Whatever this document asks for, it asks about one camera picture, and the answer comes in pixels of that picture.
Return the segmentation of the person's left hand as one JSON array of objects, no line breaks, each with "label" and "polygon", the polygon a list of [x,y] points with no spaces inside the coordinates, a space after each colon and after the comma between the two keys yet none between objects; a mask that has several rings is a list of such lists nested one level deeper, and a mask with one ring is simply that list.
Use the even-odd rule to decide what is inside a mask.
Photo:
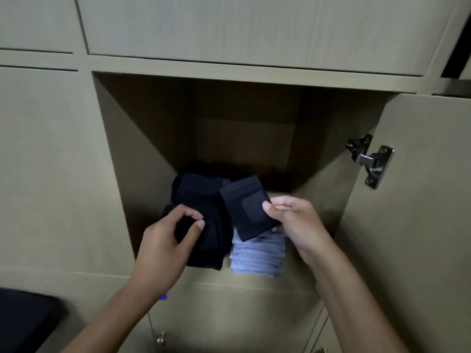
[{"label": "person's left hand", "polygon": [[203,220],[198,211],[178,205],[145,229],[131,277],[167,277],[175,283],[178,281],[190,257],[190,254],[180,253],[175,238],[177,222],[185,218]]}]

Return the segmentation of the person's right hand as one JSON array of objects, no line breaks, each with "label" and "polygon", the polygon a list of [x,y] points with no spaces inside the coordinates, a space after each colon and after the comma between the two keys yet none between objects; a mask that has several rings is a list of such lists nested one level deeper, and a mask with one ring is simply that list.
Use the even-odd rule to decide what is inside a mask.
[{"label": "person's right hand", "polygon": [[291,203],[291,211],[286,214],[285,222],[281,225],[303,261],[314,268],[321,250],[333,242],[314,207],[309,201],[293,196],[272,197],[270,201]]}]

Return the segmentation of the stack of dark cloths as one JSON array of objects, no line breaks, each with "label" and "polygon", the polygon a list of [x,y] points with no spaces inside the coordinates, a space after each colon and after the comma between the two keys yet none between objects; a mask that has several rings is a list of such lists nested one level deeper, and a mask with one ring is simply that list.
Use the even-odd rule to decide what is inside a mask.
[{"label": "stack of dark cloths", "polygon": [[233,232],[220,189],[230,183],[228,178],[196,173],[183,173],[174,178],[170,203],[164,207],[161,218],[181,204],[198,211],[205,221],[187,266],[221,270],[231,248]]}]

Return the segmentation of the dark navy cloth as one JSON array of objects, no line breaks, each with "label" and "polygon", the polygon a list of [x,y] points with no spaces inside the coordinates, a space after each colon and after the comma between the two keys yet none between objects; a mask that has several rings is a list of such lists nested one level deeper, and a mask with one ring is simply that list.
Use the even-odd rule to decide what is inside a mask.
[{"label": "dark navy cloth", "polygon": [[262,207],[263,202],[271,201],[257,175],[224,185],[220,194],[242,242],[281,225],[280,221],[271,218]]}]

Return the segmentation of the person's right forearm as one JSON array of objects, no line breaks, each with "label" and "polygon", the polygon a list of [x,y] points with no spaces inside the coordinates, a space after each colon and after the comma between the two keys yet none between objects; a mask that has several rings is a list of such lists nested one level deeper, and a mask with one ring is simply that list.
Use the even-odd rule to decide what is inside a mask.
[{"label": "person's right forearm", "polygon": [[343,353],[409,353],[368,286],[330,237],[295,245],[314,274]]}]

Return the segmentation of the person's left forearm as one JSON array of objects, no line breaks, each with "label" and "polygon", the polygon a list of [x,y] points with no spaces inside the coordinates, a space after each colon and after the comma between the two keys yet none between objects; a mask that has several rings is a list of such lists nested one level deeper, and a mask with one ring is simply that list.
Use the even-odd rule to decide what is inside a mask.
[{"label": "person's left forearm", "polygon": [[117,353],[138,322],[174,284],[167,277],[133,275],[61,353]]}]

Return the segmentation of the stack of light blue cloths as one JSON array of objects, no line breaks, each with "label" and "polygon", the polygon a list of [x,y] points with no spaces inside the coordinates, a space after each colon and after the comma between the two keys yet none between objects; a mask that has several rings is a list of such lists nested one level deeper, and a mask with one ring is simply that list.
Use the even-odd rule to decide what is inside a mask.
[{"label": "stack of light blue cloths", "polygon": [[287,236],[282,232],[266,231],[243,242],[234,229],[229,255],[233,274],[277,277],[285,272]]}]

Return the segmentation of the metal cabinet hinge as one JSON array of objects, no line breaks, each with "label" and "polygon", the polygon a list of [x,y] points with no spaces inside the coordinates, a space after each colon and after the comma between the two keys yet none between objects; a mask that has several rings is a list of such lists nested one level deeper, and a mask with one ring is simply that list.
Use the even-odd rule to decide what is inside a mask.
[{"label": "metal cabinet hinge", "polygon": [[349,139],[346,148],[351,153],[353,162],[364,166],[367,172],[365,184],[372,189],[378,189],[395,150],[389,146],[382,145],[377,152],[368,154],[372,140],[373,135],[371,134],[366,134],[356,140]]}]

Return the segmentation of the open beige cabinet door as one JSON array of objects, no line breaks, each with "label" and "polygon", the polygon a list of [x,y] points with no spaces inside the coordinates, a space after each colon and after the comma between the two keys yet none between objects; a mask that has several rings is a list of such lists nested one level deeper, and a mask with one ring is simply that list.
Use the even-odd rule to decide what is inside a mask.
[{"label": "open beige cabinet door", "polygon": [[471,353],[471,99],[393,97],[382,145],[385,174],[372,189],[361,170],[336,241],[410,351]]}]

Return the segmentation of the tall beige cabinet door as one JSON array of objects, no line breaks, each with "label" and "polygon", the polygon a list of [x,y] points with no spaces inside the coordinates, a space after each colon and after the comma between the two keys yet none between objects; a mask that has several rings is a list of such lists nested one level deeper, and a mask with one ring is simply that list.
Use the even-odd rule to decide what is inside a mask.
[{"label": "tall beige cabinet door", "polygon": [[0,67],[0,266],[128,276],[134,258],[91,78]]}]

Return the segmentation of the wide beige cabinet door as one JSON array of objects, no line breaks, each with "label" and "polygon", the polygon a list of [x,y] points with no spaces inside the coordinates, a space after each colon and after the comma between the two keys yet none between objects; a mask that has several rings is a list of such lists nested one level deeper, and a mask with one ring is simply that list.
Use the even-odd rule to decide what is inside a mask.
[{"label": "wide beige cabinet door", "polygon": [[457,0],[78,0],[91,54],[424,75]]}]

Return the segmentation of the black cushioned seat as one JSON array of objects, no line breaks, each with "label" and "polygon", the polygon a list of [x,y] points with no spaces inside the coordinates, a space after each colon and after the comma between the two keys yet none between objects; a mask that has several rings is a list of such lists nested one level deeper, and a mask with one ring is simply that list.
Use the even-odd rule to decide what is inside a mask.
[{"label": "black cushioned seat", "polygon": [[67,314],[57,297],[0,288],[0,353],[36,353]]}]

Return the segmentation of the small beige cabinet door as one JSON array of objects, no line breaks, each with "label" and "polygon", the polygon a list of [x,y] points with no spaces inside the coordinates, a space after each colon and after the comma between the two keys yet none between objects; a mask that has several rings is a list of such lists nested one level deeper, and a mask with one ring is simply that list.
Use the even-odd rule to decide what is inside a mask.
[{"label": "small beige cabinet door", "polygon": [[72,53],[74,0],[0,0],[0,49]]}]

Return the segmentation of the beige cabinet frame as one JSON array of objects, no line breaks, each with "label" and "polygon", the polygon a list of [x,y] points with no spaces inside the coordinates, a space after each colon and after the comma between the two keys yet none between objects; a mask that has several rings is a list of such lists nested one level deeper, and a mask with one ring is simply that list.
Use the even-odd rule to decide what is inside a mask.
[{"label": "beige cabinet frame", "polygon": [[[170,200],[177,172],[258,174],[269,193],[314,205],[338,232],[361,170],[349,139],[374,136],[400,94],[471,99],[468,79],[442,78],[471,0],[457,0],[421,76],[91,54],[75,2],[72,53],[0,49],[0,67],[77,71],[91,78],[133,258]],[[0,287],[61,298],[69,317],[42,352],[60,351],[130,276],[0,266]]]}]

